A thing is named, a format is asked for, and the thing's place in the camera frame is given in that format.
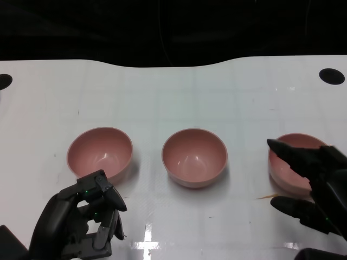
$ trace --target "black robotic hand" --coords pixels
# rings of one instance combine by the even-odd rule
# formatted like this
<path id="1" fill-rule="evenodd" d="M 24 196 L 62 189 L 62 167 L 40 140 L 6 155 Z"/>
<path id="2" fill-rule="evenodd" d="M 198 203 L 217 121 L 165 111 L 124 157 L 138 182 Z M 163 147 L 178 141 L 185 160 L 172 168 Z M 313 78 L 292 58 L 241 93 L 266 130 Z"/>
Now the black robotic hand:
<path id="1" fill-rule="evenodd" d="M 347 158 L 333 146 L 319 149 L 294 148 L 268 139 L 270 149 L 291 169 L 310 181 L 315 203 L 283 196 L 271 200 L 279 211 L 299 218 L 300 223 L 320 232 L 341 235 L 347 240 Z M 347 259 L 319 250 L 304 249 L 295 259 Z"/>
<path id="2" fill-rule="evenodd" d="M 78 207 L 83 200 L 88 205 Z M 89 260 L 110 256 L 113 235 L 124 239 L 119 211 L 126 210 L 103 170 L 80 178 L 47 203 L 31 238 L 29 258 Z M 92 219 L 101 224 L 97 233 L 87 234 L 87 222 Z"/>

